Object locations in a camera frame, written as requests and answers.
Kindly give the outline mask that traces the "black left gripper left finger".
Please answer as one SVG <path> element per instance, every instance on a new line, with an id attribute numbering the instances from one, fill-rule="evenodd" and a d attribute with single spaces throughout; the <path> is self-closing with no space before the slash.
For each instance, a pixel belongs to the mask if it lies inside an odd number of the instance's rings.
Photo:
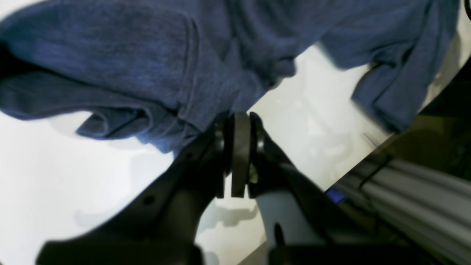
<path id="1" fill-rule="evenodd" d="M 47 242 L 39 265 L 202 265 L 195 237 L 202 213 L 224 196 L 232 116 L 220 114 L 170 167 L 107 222 Z"/>

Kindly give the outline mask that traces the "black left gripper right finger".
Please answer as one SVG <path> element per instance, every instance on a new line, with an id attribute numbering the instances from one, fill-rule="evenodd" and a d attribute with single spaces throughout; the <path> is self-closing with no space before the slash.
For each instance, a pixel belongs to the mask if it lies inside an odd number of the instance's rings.
<path id="1" fill-rule="evenodd" d="M 269 265 L 427 265 L 353 221 L 290 161 L 256 113 L 231 116 L 231 196 L 256 200 Z"/>

